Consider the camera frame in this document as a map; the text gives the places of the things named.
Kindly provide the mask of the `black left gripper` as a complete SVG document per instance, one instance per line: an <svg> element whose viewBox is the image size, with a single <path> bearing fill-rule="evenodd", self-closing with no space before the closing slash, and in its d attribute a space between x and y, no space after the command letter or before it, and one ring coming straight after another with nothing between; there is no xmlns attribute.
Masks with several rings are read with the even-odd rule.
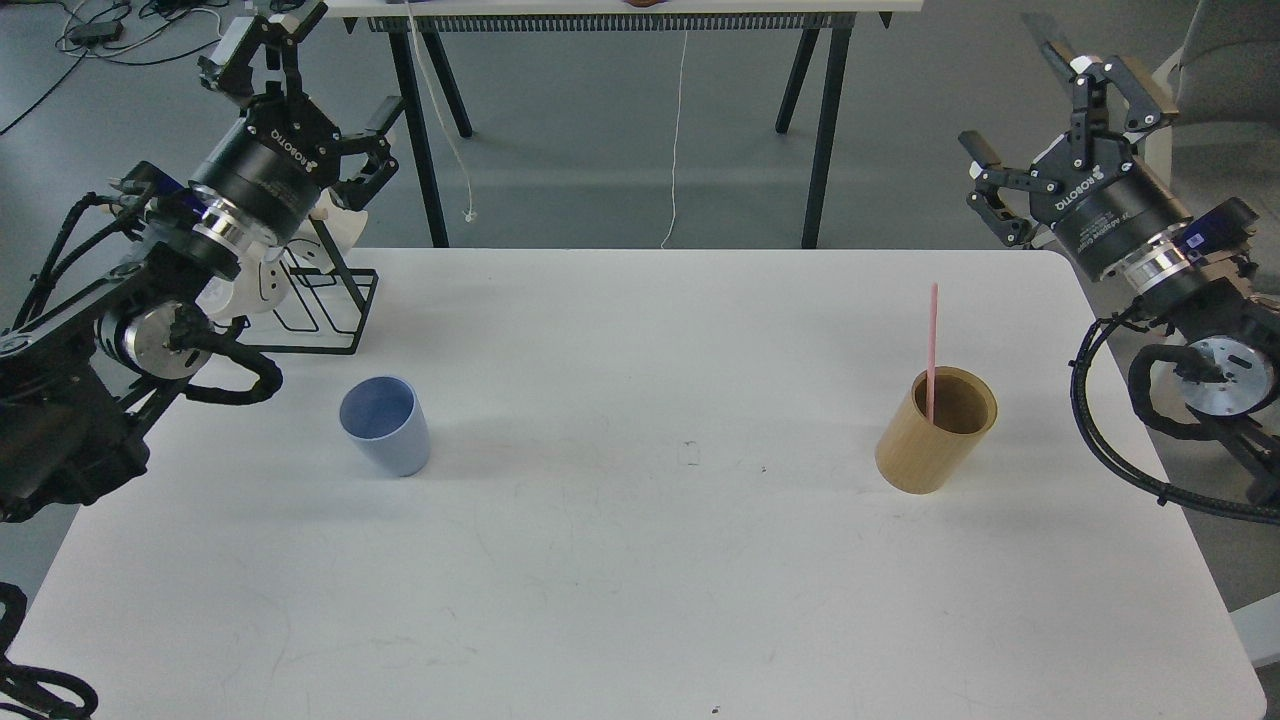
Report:
<svg viewBox="0 0 1280 720"><path fill-rule="evenodd" d="M326 12L316 1L301 17L237 18L198 59L200 83L242 111L189 186L205 202L230 202L274 245L294 238L324 188L338 208L362 211L399 169L388 133L404 110L401 96L387 96L364 132L340 135L302 90L298 49ZM340 159L358 155L358 172L337 179Z"/></svg>

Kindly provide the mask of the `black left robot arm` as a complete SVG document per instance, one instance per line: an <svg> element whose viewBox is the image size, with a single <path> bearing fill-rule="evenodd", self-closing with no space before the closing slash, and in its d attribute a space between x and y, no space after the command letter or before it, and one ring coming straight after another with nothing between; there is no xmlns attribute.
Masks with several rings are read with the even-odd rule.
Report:
<svg viewBox="0 0 1280 720"><path fill-rule="evenodd" d="M282 387L279 366L239 342L244 318L212 320L197 300L287 249L323 200L361 211L397 173L387 135L401 97L346 135L303 91L298 49L325 14L315 3L301 18L237 19L198 68L239 115L195 176L142 161L68 214L3 333L5 523L141 477L145 437L177 398L246 406Z"/></svg>

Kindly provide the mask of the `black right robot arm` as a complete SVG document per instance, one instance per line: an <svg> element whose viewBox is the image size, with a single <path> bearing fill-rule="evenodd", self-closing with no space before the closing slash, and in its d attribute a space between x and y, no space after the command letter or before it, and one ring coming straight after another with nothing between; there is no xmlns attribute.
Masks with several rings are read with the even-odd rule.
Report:
<svg viewBox="0 0 1280 720"><path fill-rule="evenodd" d="M1256 293L1251 240L1257 215L1230 197L1193 217L1139 145L1179 111L1138 61L1075 53L1056 20L1024 20L1071 110L1068 128L1027 169L1007 167L984 137L965 131L972 159L968 206L1011 249L1029 249L1048 231L1092 281L1121 277L1134 299L1097 319L1071 360L1069 397L1088 450L1116 477L1158 503L1274 525L1277 433L1256 414L1277 404L1277 304ZM1164 328L1179 341L1135 352L1126 373L1135 416L1174 439L1215 442L1251 475L1243 501L1157 480L1116 451L1097 427L1088 374L1108 337L1124 328Z"/></svg>

